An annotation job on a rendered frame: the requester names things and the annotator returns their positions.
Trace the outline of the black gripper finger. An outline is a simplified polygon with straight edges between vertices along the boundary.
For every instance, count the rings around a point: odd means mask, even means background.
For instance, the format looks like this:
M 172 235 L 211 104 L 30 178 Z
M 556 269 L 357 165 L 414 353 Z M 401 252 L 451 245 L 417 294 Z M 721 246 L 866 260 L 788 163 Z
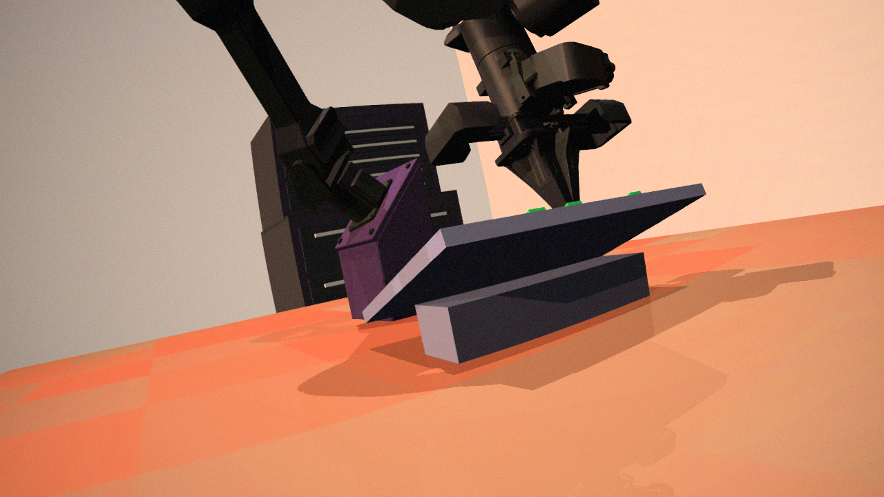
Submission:
M 591 126 L 571 126 L 555 139 L 555 154 L 573 202 L 580 200 L 579 150 L 583 140 L 593 131 Z
M 555 154 L 555 127 L 531 128 L 495 160 L 527 183 L 551 208 L 573 202 Z

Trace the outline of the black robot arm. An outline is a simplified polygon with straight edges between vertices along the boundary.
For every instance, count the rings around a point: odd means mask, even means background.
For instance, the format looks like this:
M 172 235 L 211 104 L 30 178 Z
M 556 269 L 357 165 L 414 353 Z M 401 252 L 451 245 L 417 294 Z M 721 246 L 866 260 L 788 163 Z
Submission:
M 354 148 L 334 107 L 309 103 L 253 0 L 177 0 L 192 20 L 215 31 L 277 129 L 279 158 L 300 205 L 316 210 L 329 202 L 352 220 L 348 231 L 372 222 L 394 181 L 378 182 L 349 162 Z M 452 26 L 444 44 L 469 52 L 477 67 L 497 48 L 533 46 L 528 32 L 542 38 L 597 7 L 599 0 L 384 0 L 433 30 Z M 461 24 L 459 24 L 461 22 Z M 526 30 L 525 30 L 526 28 Z M 608 54 L 576 41 L 544 48 L 526 59 L 512 52 L 511 81 L 520 104 L 539 93 L 564 95 L 569 110 L 575 95 L 607 89 L 615 78 Z M 535 91 L 536 89 L 536 91 Z

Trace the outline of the lavender switch panel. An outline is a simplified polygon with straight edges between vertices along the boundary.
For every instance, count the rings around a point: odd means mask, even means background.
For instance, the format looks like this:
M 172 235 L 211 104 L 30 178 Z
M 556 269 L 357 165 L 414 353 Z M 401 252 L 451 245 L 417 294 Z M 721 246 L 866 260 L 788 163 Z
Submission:
M 605 255 L 705 196 L 702 183 L 440 228 L 363 311 L 416 311 L 424 352 L 462 364 L 648 297 L 644 252 Z

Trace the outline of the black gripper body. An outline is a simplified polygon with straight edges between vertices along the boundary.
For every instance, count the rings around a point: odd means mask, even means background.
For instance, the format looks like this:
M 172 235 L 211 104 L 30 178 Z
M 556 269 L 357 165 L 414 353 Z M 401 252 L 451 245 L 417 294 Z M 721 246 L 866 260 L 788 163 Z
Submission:
M 515 44 L 497 48 L 478 65 L 482 81 L 478 95 L 489 101 L 449 103 L 425 138 L 428 158 L 433 166 L 464 162 L 474 142 L 498 139 L 500 152 L 531 128 L 555 127 L 559 137 L 571 126 L 591 126 L 581 150 L 596 150 L 631 125 L 631 116 L 623 103 L 615 99 L 588 99 L 574 114 L 565 114 L 564 95 L 539 93 L 527 104 L 520 104 L 511 81 L 512 52 L 522 52 L 526 59 L 536 53 L 532 46 Z

